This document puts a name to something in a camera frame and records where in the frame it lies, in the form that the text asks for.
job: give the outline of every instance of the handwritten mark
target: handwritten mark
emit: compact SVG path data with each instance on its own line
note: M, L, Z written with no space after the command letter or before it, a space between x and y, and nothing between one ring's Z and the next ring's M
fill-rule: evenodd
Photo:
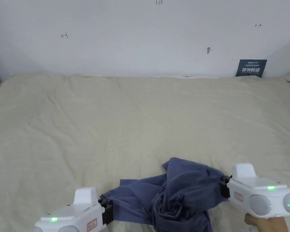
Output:
M67 33L66 33L65 35L61 34L61 37L62 37L62 38L64 38L65 36L66 36L67 39L68 39Z

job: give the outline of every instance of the beige bedsheet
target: beige bedsheet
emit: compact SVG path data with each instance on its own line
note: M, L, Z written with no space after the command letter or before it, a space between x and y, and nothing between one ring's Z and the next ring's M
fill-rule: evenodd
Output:
M82 186L163 172L170 157L230 174L252 163L290 186L290 84L220 79L18 75L0 87L0 231L32 231ZM248 231L230 203L210 211L214 231ZM287 219L290 229L290 218ZM105 231L153 231L113 222Z

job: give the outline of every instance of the human hand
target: human hand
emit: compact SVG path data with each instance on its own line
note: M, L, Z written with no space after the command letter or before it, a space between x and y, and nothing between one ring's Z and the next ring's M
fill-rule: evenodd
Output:
M284 217L255 218L250 214L245 215L245 223L254 225L259 232L288 232L287 223Z

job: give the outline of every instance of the blue fabric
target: blue fabric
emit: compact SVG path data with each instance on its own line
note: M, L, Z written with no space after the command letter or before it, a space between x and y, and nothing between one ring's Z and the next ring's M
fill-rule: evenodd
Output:
M141 180L120 180L101 198L113 201L114 220L152 224L157 232L211 232L207 210L222 201L224 174L204 164L171 158L166 174Z

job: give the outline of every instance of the dark blue poster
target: dark blue poster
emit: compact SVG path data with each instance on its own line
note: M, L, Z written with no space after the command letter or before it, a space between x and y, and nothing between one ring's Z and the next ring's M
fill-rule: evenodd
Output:
M268 60L240 60L236 76L258 76L262 77Z

